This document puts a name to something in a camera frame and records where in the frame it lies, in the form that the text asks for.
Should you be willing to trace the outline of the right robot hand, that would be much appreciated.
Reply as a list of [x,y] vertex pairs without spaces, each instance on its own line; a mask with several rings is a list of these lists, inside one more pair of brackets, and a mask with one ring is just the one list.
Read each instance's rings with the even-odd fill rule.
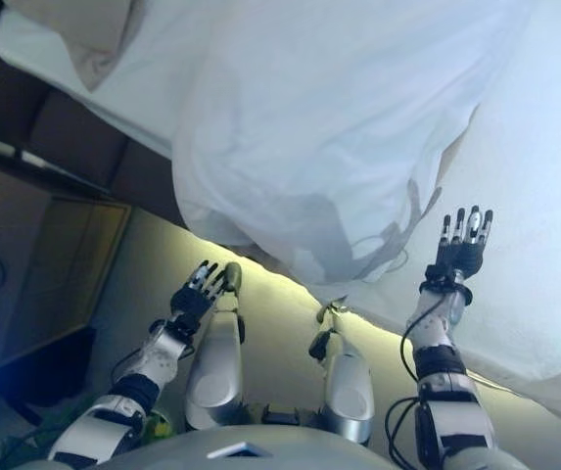
[[460,271],[464,279],[482,267],[484,251],[491,233],[493,211],[481,212],[475,205],[466,213],[459,208],[455,218],[446,214],[440,233],[436,264]]

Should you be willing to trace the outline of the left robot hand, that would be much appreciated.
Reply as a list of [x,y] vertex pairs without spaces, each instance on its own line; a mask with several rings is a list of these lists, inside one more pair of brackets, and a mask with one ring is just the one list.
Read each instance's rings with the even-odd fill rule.
[[225,286],[225,271],[218,271],[217,262],[204,260],[172,295],[169,320],[183,316],[185,320],[199,321],[224,293]]

